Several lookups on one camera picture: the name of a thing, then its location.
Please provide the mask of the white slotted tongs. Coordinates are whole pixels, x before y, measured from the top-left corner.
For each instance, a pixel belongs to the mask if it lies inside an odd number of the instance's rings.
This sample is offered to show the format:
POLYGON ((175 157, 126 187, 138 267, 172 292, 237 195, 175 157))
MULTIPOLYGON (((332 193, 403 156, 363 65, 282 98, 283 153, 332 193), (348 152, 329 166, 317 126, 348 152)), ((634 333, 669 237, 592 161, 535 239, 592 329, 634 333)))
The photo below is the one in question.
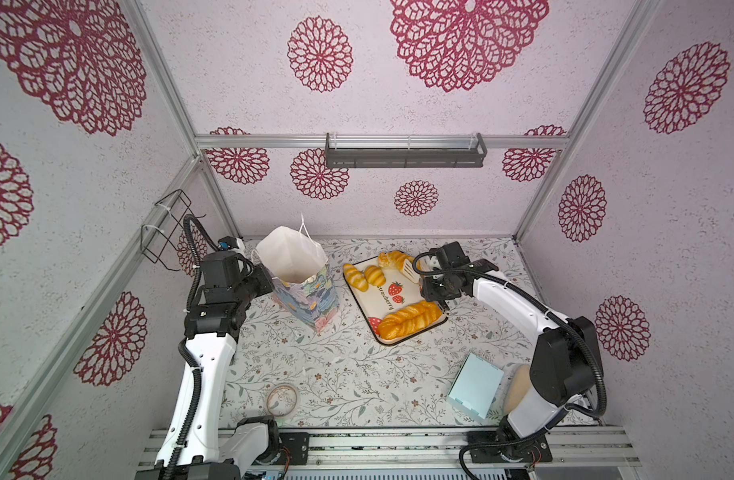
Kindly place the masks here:
POLYGON ((413 267, 414 258, 407 257, 402 262, 401 273, 407 277, 412 283, 419 284, 421 282, 420 275, 413 267))

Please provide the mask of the floral paper gift bag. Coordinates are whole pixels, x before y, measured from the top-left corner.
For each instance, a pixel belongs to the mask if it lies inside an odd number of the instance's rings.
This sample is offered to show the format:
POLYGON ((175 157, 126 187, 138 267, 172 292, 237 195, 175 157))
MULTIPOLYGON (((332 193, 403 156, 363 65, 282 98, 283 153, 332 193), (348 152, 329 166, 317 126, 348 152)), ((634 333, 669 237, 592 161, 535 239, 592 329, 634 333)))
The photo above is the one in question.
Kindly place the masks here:
POLYGON ((253 257, 271 276, 278 303, 315 332, 338 315, 329 257, 304 223, 297 229, 275 228, 257 244, 253 257))

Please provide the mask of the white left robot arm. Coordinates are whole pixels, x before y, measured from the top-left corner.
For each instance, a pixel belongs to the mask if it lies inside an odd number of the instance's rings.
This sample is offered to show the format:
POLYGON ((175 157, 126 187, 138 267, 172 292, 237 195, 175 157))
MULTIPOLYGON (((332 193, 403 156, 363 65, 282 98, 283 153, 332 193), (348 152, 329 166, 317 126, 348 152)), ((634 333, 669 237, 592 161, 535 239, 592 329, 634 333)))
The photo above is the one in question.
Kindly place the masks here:
POLYGON ((185 361, 175 411, 157 454, 155 479, 207 479, 226 470, 220 459, 218 422, 228 367, 240 329, 254 299, 273 291, 270 277, 238 249, 208 254, 198 261, 187 300, 185 361))

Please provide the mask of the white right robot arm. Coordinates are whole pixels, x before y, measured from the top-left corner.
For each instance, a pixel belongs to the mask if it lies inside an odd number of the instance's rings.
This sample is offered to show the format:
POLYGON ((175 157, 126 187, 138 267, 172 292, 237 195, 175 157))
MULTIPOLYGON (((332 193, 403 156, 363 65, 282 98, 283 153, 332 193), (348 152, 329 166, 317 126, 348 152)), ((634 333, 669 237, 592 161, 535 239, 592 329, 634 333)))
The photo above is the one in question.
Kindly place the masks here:
POLYGON ((458 242, 417 255, 412 269, 421 278, 425 300, 447 308, 450 300, 472 297, 534 344, 530 386, 501 427, 509 444, 544 434, 571 411, 595 420, 606 414, 608 392, 592 321, 550 308, 491 261, 470 259, 458 242))

